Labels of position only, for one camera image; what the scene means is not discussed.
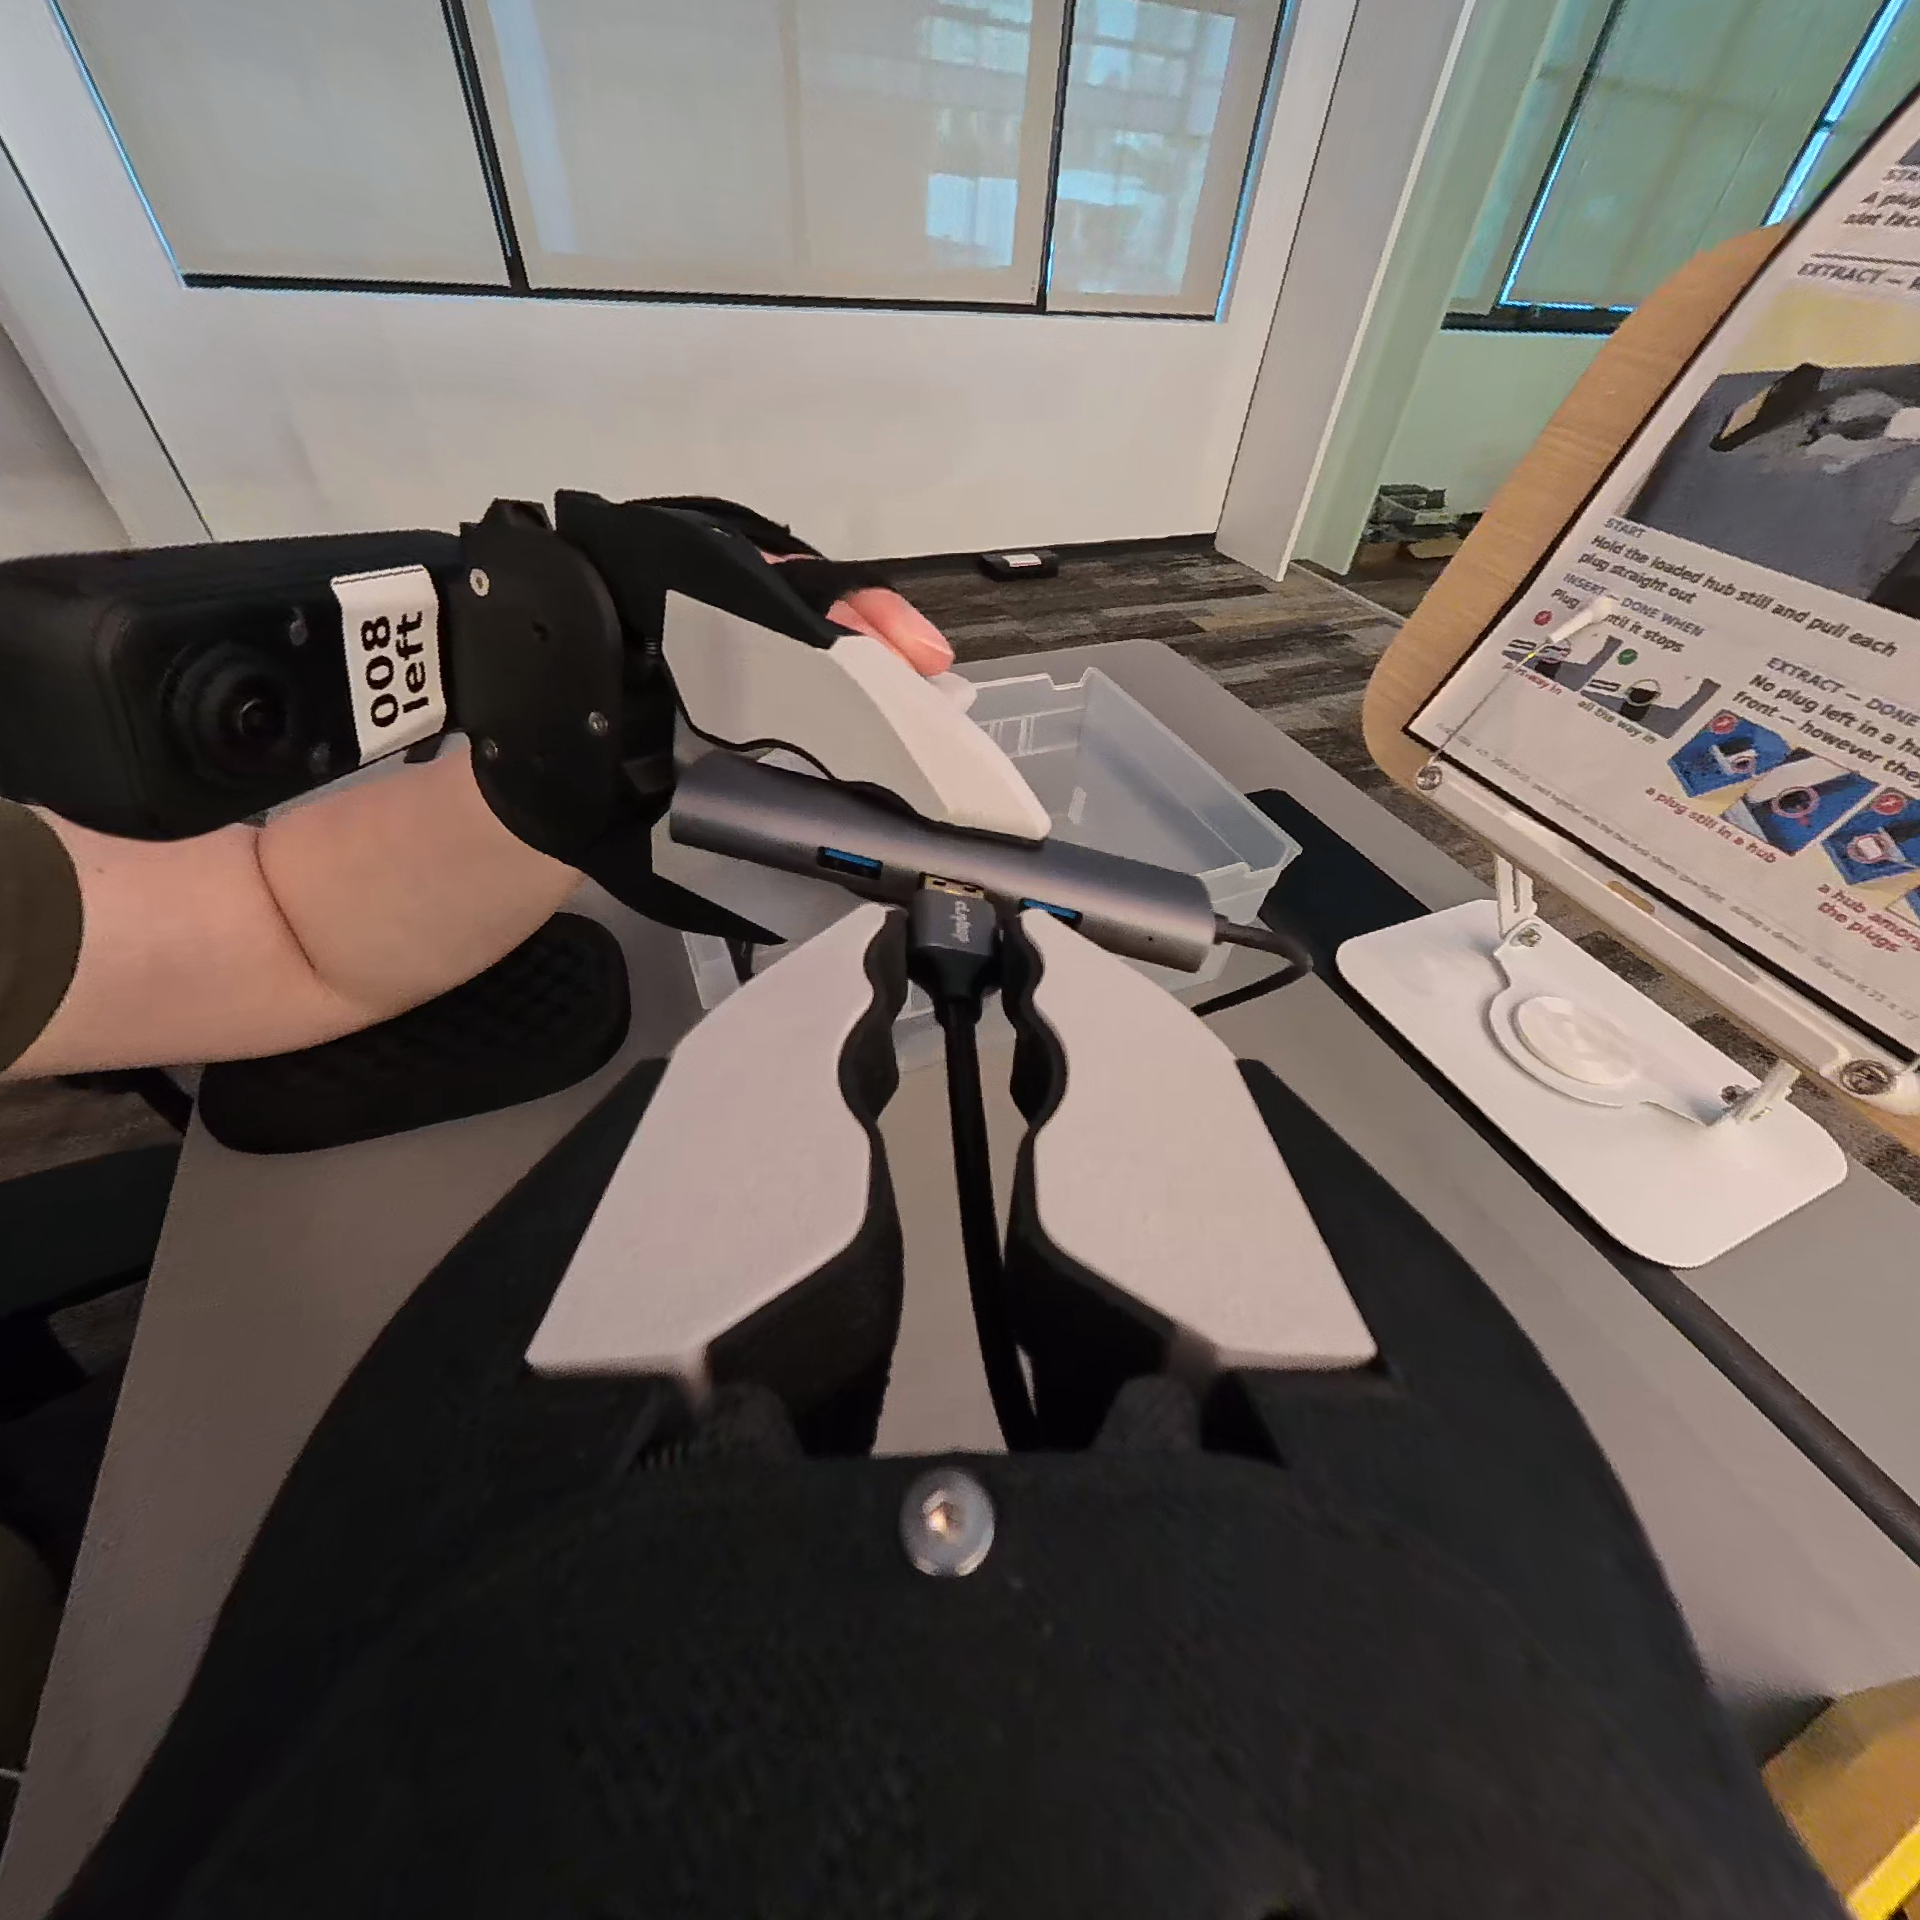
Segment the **person's left hand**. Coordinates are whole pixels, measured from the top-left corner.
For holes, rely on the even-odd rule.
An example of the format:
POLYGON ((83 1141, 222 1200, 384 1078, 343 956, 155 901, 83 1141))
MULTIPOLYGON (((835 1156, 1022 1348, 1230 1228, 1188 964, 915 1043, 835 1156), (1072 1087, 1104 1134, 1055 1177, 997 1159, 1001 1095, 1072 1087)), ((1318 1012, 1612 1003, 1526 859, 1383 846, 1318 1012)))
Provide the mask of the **person's left hand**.
POLYGON ((938 680, 952 669, 946 636, 893 587, 851 587, 830 603, 830 620, 887 648, 917 675, 938 680))

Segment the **person's leg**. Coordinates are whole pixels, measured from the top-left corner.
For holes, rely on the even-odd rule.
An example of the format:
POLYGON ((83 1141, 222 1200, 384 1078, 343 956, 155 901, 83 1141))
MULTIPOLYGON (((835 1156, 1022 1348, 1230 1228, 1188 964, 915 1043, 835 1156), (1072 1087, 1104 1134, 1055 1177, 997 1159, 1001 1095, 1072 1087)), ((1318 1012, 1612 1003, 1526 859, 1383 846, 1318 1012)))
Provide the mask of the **person's leg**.
POLYGON ((57 1619, 54 1574, 26 1537, 4 1524, 4 1772, 20 1772, 26 1765, 57 1619))

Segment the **grey slim usb hub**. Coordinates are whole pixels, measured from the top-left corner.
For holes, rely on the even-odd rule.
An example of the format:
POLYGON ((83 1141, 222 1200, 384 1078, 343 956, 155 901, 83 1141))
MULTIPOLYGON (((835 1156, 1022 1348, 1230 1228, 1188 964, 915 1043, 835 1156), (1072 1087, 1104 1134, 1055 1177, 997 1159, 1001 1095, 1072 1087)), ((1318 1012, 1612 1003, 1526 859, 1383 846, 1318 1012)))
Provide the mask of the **grey slim usb hub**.
POLYGON ((741 755, 705 755, 670 808, 679 846, 909 904, 925 880, 979 892, 998 915, 1041 911, 1115 956, 1199 974, 1217 944, 1201 880, 1037 839, 931 823, 875 792, 741 755))

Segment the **white metal document stand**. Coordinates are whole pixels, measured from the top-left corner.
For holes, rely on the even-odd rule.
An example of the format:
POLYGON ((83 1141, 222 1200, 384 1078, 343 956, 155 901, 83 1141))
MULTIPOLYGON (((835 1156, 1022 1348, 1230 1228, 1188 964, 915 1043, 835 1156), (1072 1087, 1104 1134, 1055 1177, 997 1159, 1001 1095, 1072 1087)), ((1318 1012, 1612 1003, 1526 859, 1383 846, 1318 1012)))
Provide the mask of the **white metal document stand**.
POLYGON ((1496 853, 1496 896, 1349 937, 1335 974, 1596 1233, 1687 1271, 1841 1184, 1837 1143, 1790 1104, 1796 1080, 1841 1091, 1896 1130, 1916 1125, 1916 1057, 1618 880, 1457 758, 1458 736, 1497 694, 1571 689, 1534 669, 1565 665, 1574 636, 1604 635, 1596 663, 1611 663, 1623 642, 1615 612, 1611 597, 1541 612, 1503 675, 1416 763, 1421 794, 1496 853), (1754 1032, 1774 1051, 1767 1076, 1739 1076, 1574 948, 1541 915, 1539 885, 1754 1032))

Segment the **large window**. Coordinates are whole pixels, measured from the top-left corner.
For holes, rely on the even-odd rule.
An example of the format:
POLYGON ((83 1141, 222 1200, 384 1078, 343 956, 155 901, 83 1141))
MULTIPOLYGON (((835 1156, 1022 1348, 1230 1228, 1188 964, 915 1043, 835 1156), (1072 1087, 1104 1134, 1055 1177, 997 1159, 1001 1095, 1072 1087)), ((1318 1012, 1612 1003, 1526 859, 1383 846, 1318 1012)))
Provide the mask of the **large window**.
POLYGON ((54 3, 189 283, 1210 322, 1283 3, 54 3))

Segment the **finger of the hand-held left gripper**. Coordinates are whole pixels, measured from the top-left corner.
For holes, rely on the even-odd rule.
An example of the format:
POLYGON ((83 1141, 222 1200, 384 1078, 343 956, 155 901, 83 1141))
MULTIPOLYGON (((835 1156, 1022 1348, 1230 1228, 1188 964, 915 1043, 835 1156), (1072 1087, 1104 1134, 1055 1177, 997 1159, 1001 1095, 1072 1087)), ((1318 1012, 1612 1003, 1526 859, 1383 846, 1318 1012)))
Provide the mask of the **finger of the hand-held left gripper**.
POLYGON ((988 731, 881 642, 825 648, 670 593, 663 660, 686 722, 734 751, 787 748, 951 831, 1041 842, 1052 817, 988 731))

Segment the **printed instruction sheet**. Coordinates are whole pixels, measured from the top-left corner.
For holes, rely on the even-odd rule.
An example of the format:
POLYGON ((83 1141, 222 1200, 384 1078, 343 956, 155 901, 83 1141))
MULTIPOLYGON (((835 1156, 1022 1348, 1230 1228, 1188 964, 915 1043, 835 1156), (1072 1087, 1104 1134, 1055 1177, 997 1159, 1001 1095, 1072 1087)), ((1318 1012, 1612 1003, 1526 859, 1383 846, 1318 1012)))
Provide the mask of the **printed instruction sheet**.
POLYGON ((1739 289, 1405 731, 1670 967, 1884 1106, 1916 1070, 1916 100, 1739 289))

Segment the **yellow plastic bin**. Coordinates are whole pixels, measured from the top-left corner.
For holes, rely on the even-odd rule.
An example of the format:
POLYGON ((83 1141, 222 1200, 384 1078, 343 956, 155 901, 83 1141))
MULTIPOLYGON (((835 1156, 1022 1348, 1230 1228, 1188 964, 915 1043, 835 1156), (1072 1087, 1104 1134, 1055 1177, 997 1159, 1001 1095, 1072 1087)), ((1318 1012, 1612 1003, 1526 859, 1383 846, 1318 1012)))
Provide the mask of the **yellow plastic bin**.
POLYGON ((1763 1783, 1851 1916, 1916 1916, 1916 1676, 1823 1709, 1763 1783))

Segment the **black desk mat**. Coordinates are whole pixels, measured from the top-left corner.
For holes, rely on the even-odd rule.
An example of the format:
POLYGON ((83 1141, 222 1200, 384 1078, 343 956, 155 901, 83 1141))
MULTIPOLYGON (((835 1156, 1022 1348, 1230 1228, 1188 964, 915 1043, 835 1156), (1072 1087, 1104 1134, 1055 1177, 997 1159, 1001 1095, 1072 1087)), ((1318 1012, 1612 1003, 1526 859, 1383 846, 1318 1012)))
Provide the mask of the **black desk mat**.
POLYGON ((1344 942, 1426 919, 1421 900, 1291 794, 1255 792, 1247 804, 1299 846, 1262 896, 1258 920, 1295 937, 1315 974, 1335 971, 1344 942))

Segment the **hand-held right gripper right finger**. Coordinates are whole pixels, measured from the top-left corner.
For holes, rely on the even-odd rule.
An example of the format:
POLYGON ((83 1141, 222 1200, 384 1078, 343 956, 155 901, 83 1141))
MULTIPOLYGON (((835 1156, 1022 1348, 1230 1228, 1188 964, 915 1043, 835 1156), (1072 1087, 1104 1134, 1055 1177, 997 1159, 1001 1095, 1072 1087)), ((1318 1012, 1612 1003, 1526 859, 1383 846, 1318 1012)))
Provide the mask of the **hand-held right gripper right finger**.
POLYGON ((1001 931, 1022 1117, 1001 1266, 1037 1443, 1091 1448, 1119 1391, 1358 1373, 1378 1343, 1233 1051, 1037 909, 1001 931))

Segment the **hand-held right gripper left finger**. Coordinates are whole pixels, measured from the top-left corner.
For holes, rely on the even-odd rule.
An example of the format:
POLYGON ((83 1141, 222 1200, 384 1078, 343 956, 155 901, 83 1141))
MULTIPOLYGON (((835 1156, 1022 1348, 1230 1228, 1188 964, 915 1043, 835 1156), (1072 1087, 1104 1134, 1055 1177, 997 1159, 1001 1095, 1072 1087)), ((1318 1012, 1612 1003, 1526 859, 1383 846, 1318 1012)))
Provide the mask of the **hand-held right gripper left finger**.
POLYGON ((904 911, 857 904, 672 1051, 525 1348, 541 1378, 770 1391, 808 1452, 867 1452, 904 1246, 877 1117, 897 1091, 904 911))

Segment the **black wrist rest pad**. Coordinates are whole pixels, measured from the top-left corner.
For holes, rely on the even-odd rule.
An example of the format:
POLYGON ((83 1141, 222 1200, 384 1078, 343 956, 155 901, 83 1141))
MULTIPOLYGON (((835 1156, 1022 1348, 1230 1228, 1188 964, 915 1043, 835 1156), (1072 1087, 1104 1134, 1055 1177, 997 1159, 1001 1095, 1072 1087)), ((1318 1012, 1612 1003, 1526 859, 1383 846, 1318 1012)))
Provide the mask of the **black wrist rest pad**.
POLYGON ((234 1153, 387 1141, 570 1091, 628 1043, 628 956, 602 920, 556 915, 463 985, 337 1043, 210 1065, 195 1110, 234 1153))

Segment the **person's left forearm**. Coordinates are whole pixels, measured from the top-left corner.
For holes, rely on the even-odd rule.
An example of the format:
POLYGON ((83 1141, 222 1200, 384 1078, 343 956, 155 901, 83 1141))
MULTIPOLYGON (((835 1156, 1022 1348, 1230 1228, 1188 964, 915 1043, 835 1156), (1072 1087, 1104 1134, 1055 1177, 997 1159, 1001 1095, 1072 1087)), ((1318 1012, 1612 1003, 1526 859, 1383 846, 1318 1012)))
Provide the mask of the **person's left forearm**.
POLYGON ((581 885, 493 817, 468 748, 176 842, 30 817, 78 881, 82 937, 57 1008, 7 1078, 345 1039, 472 981, 581 885))

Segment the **clear plastic bin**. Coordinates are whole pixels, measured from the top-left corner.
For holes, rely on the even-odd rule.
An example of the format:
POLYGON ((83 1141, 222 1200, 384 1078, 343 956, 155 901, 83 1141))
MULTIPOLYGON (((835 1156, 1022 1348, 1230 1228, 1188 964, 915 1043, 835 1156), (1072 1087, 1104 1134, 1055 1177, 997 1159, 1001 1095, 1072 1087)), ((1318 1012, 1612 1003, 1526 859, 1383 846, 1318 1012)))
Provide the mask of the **clear plastic bin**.
MULTIPOLYGON (((974 700, 964 704, 969 722, 988 731, 1022 771, 1052 817, 1049 839, 1195 877, 1217 919, 1260 926, 1258 909, 1299 846, 1112 675, 1104 669, 1084 669, 1076 680, 1018 674, 974 680, 969 689, 974 700)), ((787 748, 753 761, 818 777, 787 748)), ((851 900, 831 881, 679 846, 670 823, 660 867, 701 900, 764 928, 766 944, 812 937, 844 911, 839 900, 851 900)), ((1210 948, 1199 974, 1124 960, 1190 1006, 1208 1001, 1226 971, 1226 948, 1210 948)))

